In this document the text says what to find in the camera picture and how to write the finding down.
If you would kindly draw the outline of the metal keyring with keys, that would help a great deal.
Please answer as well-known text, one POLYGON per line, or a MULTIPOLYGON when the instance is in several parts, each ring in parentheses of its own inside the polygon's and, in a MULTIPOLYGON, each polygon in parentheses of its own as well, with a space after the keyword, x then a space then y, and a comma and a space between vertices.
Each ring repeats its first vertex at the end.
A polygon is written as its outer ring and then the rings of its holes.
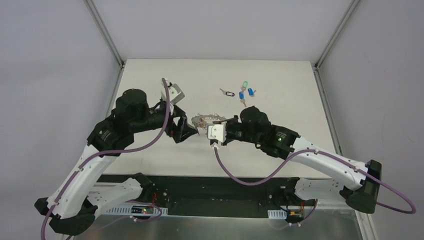
POLYGON ((191 118, 192 125, 197 129, 206 130, 207 127, 213 124, 214 121, 223 121, 226 118, 224 116, 220 116, 218 114, 200 114, 193 116, 191 118))

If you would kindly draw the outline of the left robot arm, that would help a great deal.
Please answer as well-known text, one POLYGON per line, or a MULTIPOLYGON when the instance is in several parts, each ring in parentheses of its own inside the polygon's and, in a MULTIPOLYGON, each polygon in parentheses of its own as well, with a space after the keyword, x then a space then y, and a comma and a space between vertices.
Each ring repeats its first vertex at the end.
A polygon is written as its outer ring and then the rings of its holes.
POLYGON ((159 130, 175 143, 198 133, 177 106, 185 97, 178 85, 166 86, 159 102, 149 106, 140 89, 128 89, 116 99, 111 114, 99 122, 87 138, 77 164, 58 190, 39 198, 34 206, 44 216, 42 227, 68 238, 85 232, 102 213, 128 201, 152 204, 153 183, 136 173, 108 190, 91 193, 104 171, 134 142, 135 134, 159 130))

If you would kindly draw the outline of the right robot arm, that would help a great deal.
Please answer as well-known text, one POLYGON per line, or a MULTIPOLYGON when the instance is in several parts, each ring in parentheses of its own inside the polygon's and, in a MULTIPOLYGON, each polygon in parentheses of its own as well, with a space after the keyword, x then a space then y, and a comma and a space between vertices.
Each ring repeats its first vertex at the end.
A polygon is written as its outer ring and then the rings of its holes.
POLYGON ((344 200, 356 211, 375 212, 382 175, 382 164, 376 160, 357 161, 329 152, 289 128, 272 124, 255 106, 245 108, 239 116, 213 121, 206 134, 214 148, 232 141, 251 143, 284 164, 299 163, 328 176, 299 178, 295 186, 283 192, 290 205, 311 199, 344 200))

